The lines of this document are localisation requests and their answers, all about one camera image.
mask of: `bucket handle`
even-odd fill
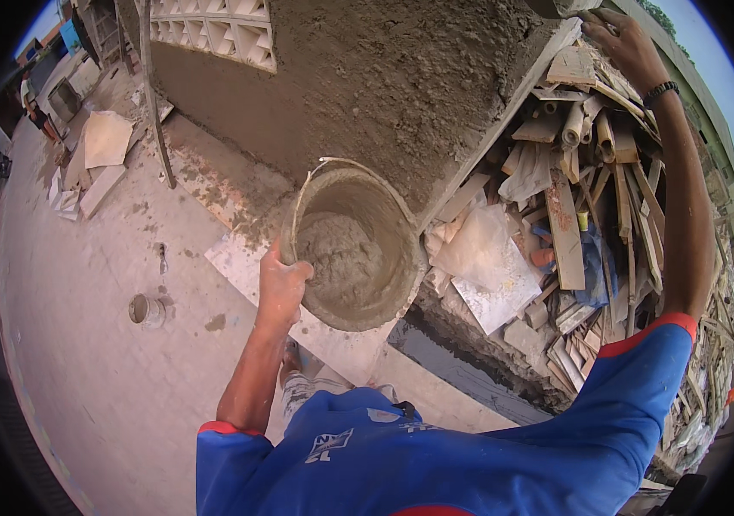
[[[312,180],[312,176],[315,175],[315,172],[317,172],[318,170],[320,170],[321,167],[323,167],[324,165],[332,161],[339,161],[342,163],[348,163],[350,165],[354,165],[358,167],[359,169],[362,169],[365,172],[367,172],[376,181],[380,182],[385,188],[387,188],[387,191],[390,192],[390,195],[393,197],[393,201],[396,201],[398,208],[404,214],[404,218],[407,219],[407,221],[410,223],[412,227],[416,227],[416,217],[413,216],[413,212],[410,212],[410,208],[407,207],[407,203],[403,201],[403,199],[398,194],[398,192],[395,190],[395,188],[393,188],[390,185],[390,183],[388,183],[387,180],[382,178],[379,174],[363,166],[361,163],[357,161],[349,160],[347,158],[331,158],[331,157],[325,156],[325,157],[319,158],[318,161],[320,161],[321,164],[319,164],[315,169],[311,170],[310,172],[307,172],[307,179],[304,180],[304,184],[301,186],[301,190],[299,191],[299,200],[298,202],[295,203],[295,210],[293,210],[293,225],[292,225],[293,230],[290,231],[290,248],[292,249],[293,255],[295,255],[295,234],[296,234],[295,225],[298,222],[299,207],[301,205],[301,199],[304,197],[304,191],[307,190],[307,185],[310,183],[310,180]]]

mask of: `bracelet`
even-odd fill
[[[679,95],[679,87],[677,86],[677,83],[674,81],[668,81],[667,83],[662,83],[660,86],[657,86],[656,88],[652,89],[648,94],[645,95],[645,97],[642,99],[642,104],[647,109],[651,109],[651,102],[654,101],[654,98],[658,98],[663,93],[667,92],[668,90],[674,90]]]

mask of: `blue jersey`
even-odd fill
[[[197,435],[197,513],[615,514],[639,489],[697,323],[668,314],[600,350],[561,415],[463,433],[378,391],[319,391],[273,447],[222,422]]]

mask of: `drainage channel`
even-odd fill
[[[418,310],[410,310],[398,320],[387,342],[427,371],[520,426],[553,417],[519,397],[490,366],[440,337]]]

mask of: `hand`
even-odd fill
[[[604,7],[582,11],[579,17],[585,36],[605,49],[641,97],[671,80],[654,42],[633,18]],[[617,28],[619,37],[611,35],[606,22]]]
[[[281,263],[280,240],[280,236],[276,238],[261,257],[256,327],[286,334],[301,318],[299,305],[305,282],[312,278],[313,271],[307,262],[296,262],[289,267]]]

